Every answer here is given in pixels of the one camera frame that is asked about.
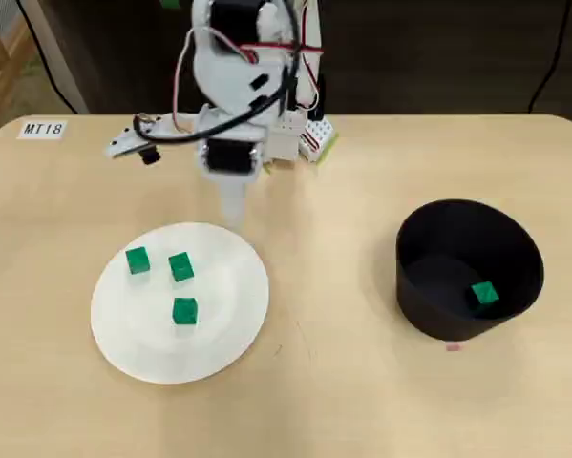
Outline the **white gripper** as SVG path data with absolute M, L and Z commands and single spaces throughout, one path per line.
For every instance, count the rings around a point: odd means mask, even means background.
M 238 226 L 244 218 L 243 181 L 256 180 L 262 168 L 261 144 L 209 138 L 200 143 L 197 159 L 202 174 L 218 181 L 222 215 L 227 225 Z

